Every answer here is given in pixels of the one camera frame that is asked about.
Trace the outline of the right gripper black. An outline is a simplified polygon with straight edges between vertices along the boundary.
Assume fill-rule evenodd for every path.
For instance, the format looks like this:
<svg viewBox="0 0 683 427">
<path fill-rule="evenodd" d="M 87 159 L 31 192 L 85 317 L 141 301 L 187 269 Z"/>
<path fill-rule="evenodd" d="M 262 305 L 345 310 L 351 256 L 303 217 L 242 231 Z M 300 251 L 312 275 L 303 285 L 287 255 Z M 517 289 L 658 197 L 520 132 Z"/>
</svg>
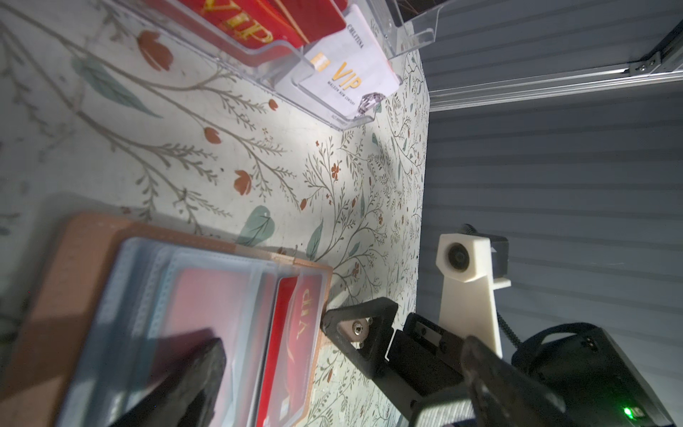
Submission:
<svg viewBox="0 0 683 427">
<path fill-rule="evenodd" d="M 416 313 L 394 332 L 397 311 L 396 302 L 380 297 L 327 311 L 321 330 L 362 375 L 375 379 L 409 426 L 474 426 L 455 360 L 464 340 Z"/>
</svg>

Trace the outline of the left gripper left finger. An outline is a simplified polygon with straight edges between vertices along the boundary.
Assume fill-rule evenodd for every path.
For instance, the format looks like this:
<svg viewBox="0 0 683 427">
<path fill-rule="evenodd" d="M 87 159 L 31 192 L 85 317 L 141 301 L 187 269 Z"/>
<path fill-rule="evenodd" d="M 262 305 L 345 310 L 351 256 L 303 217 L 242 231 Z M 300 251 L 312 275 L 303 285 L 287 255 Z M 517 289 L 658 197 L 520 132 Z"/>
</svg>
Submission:
<svg viewBox="0 0 683 427">
<path fill-rule="evenodd" d="M 208 426 L 215 416 L 227 357 L 222 340 L 199 345 L 174 372 L 135 407 L 119 417 L 114 427 Z"/>
</svg>

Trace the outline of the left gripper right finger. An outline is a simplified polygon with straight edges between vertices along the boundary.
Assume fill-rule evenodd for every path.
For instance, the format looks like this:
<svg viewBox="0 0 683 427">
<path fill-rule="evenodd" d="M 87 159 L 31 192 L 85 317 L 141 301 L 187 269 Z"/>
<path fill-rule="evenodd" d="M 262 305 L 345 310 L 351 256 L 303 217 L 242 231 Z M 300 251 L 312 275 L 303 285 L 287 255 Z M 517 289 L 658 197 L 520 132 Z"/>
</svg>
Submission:
<svg viewBox="0 0 683 427">
<path fill-rule="evenodd" d="M 576 426 L 560 399 L 500 359 L 475 336 L 464 340 L 464 382 L 478 426 Z"/>
</svg>

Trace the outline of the pink leather card wallet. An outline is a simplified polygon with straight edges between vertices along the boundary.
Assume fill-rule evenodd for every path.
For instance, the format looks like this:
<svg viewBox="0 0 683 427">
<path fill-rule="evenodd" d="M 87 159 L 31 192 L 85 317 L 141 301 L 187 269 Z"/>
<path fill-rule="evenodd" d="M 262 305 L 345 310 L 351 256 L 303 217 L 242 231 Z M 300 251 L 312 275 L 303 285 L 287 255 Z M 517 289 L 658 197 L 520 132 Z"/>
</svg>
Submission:
<svg viewBox="0 0 683 427">
<path fill-rule="evenodd" d="M 285 277 L 332 270 L 292 256 L 124 218 L 82 213 L 66 225 L 1 385 L 4 426 L 113 426 L 180 366 L 151 381 L 159 331 L 182 268 L 253 270 L 259 291 L 236 364 L 236 417 L 255 424 Z"/>
</svg>

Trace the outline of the clear acrylic card display stand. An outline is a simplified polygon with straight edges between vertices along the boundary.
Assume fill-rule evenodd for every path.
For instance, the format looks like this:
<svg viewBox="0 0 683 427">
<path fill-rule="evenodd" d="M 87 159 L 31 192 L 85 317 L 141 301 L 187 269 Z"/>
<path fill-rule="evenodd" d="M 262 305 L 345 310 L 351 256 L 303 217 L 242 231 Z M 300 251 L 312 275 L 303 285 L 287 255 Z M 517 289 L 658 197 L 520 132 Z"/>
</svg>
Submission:
<svg viewBox="0 0 683 427">
<path fill-rule="evenodd" d="M 306 58 L 306 54 L 316 42 L 294 48 L 287 42 L 280 41 L 256 50 L 247 49 L 230 39 L 213 44 L 148 7 L 146 2 L 118 1 L 116 7 L 180 46 L 216 63 L 220 69 L 236 73 L 334 129 L 348 130 L 374 121 L 377 108 L 382 102 L 362 117 L 346 119 L 300 87 L 302 80 L 315 72 L 315 67 Z M 400 88 L 405 81 L 405 57 L 436 40 L 441 6 L 431 1 L 347 2 L 349 6 L 357 5 L 362 10 L 393 71 L 400 79 Z"/>
</svg>

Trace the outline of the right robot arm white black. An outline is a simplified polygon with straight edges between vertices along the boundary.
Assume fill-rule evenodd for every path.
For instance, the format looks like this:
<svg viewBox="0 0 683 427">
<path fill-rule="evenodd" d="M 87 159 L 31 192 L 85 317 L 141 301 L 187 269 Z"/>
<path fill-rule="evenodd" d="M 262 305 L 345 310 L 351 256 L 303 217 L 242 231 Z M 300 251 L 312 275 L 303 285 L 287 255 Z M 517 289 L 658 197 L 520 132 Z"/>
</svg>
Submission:
<svg viewBox="0 0 683 427">
<path fill-rule="evenodd" d="M 600 327 L 569 323 L 510 361 L 417 314 L 393 327 L 381 297 L 328 311 L 324 335 L 413 426 L 671 426 L 644 377 Z"/>
</svg>

